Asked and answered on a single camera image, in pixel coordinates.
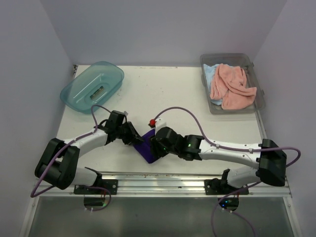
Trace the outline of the dark purple towel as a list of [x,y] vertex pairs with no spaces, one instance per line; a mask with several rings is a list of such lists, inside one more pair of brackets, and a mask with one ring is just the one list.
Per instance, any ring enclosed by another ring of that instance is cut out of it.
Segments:
[[139,144],[133,145],[135,150],[145,159],[149,164],[158,160],[151,152],[150,138],[155,135],[155,129],[151,129],[142,136],[143,141]]

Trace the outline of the pink towel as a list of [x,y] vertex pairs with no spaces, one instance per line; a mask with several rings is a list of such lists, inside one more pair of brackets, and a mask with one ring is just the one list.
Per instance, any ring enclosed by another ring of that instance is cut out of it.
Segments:
[[247,87],[245,70],[220,64],[210,84],[210,99],[221,100],[223,110],[241,110],[253,104],[257,88]]

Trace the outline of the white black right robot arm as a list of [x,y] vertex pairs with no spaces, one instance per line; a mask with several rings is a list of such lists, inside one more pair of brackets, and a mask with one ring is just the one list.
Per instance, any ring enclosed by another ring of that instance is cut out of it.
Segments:
[[245,185],[263,182],[270,186],[283,187],[286,175],[286,154],[269,139],[261,143],[264,149],[256,151],[259,144],[233,144],[232,149],[210,144],[198,135],[182,136],[169,127],[156,131],[150,138],[151,153],[155,158],[173,154],[186,161],[221,160],[241,164],[238,169],[226,169],[221,179],[214,179],[211,187],[231,194]]

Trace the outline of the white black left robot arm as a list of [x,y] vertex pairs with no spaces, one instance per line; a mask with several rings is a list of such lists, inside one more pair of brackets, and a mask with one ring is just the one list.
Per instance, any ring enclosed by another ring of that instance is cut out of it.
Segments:
[[39,182],[46,181],[61,190],[79,185],[97,194],[103,187],[101,174],[91,168],[78,168],[78,160],[116,139],[126,145],[139,145],[144,141],[124,113],[112,111],[87,134],[68,140],[51,139],[35,168],[35,176]]

